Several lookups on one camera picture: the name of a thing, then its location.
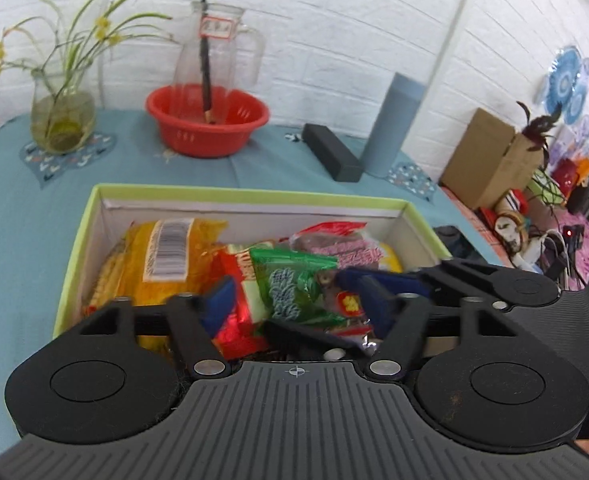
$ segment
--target table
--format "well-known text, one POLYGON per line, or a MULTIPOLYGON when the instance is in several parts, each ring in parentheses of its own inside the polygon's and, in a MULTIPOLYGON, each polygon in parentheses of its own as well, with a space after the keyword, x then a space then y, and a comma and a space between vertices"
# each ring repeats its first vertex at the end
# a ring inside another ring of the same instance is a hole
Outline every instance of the table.
MULTIPOLYGON (((68 170, 43 189, 19 159, 30 140, 20 116, 0 129, 0 453, 18 441, 3 400, 12 370, 51 338, 63 276, 79 220, 95 184, 190 185, 297 190, 411 200, 432 226, 454 224, 490 263, 492 248, 439 191, 432 203, 385 180, 334 182, 303 142, 284 138, 293 128, 265 126, 236 155, 217 160, 172 156, 156 122, 145 112, 102 111, 97 131, 115 134, 110 155, 82 170, 68 170)), ((346 139, 359 155, 363 140, 346 139)), ((399 160, 407 160, 399 155, 399 160)))

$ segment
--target wall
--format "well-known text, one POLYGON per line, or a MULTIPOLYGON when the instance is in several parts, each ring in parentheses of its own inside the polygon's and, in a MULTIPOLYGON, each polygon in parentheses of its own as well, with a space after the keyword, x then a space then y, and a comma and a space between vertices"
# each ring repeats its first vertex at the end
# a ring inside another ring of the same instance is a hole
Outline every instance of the wall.
MULTIPOLYGON (((73 12, 82 0, 55 0, 73 12)), ((268 37, 255 93, 277 124, 328 124, 367 136, 394 71, 426 82, 458 0, 221 0, 247 7, 246 22, 268 37)), ((589 0, 475 0, 467 28, 430 111, 404 145, 438 177, 475 109, 484 107, 521 126, 516 100, 531 103, 558 48, 577 44, 589 56, 589 0)), ((4 26, 41 12, 36 0, 0 0, 4 26)), ((186 30, 189 0, 138 0, 130 10, 156 9, 186 30)), ((9 43, 23 55, 26 40, 9 43)), ((106 105, 142 107, 167 84, 176 46, 122 45, 106 59, 106 105)), ((30 108, 27 75, 0 78, 0 125, 30 108)), ((589 112, 589 97, 586 110, 589 112)))
POLYGON ((532 103, 555 50, 569 44, 589 56, 589 0, 476 0, 430 112, 403 149, 436 177, 477 107, 523 126, 515 101, 532 103))
MULTIPOLYGON (((37 0, 0 0, 4 26, 42 12, 37 0)), ((54 0, 69 14, 81 0, 54 0)), ((185 16, 190 0, 138 0, 130 9, 185 16)), ((219 0, 246 7, 246 22, 268 37, 254 92, 271 108, 272 121, 328 124, 367 136, 394 71, 425 82, 458 0, 219 0)), ((170 29, 180 38, 185 20, 170 29)), ((46 34, 40 30, 38 36, 46 34)), ((26 51, 26 39, 8 43, 8 54, 26 51)), ((146 95, 168 84, 175 46, 124 44, 106 60, 106 105, 140 108, 146 95)), ((0 125, 30 108, 26 74, 0 78, 0 125)))

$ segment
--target glass pitcher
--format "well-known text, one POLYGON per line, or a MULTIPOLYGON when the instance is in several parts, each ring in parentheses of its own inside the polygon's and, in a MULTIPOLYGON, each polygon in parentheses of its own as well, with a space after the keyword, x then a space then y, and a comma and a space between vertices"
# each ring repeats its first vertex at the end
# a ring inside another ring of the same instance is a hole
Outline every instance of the glass pitcher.
POLYGON ((245 12, 241 7, 201 2, 192 2, 191 7, 190 37, 178 59, 169 112, 182 120, 223 124, 230 90, 257 82, 265 39, 258 30, 241 23, 245 12), (253 49, 238 48, 240 34, 251 39, 253 49), (204 68, 205 51, 209 66, 204 68), (208 69, 209 91, 203 88, 208 69), (211 107, 206 110, 208 100, 211 107))

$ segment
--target red basket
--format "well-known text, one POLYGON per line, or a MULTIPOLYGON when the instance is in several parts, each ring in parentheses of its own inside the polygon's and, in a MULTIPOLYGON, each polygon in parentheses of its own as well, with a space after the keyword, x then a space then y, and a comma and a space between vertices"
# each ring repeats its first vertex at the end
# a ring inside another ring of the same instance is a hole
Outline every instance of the red basket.
POLYGON ((156 89, 146 99, 145 107, 159 122, 163 142, 184 155, 200 158, 232 155, 270 118, 268 107, 259 99, 241 90, 232 90, 228 94, 224 124, 194 123, 168 114, 171 94, 170 86, 156 89))

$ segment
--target blue thermos bottle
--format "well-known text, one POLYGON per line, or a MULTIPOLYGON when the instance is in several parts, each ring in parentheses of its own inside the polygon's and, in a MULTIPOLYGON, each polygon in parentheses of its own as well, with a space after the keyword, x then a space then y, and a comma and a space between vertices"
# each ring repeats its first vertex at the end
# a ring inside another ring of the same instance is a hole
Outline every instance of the blue thermos bottle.
POLYGON ((377 177, 388 175, 408 135, 425 89, 421 83, 395 74, 361 155, 366 173, 377 177))

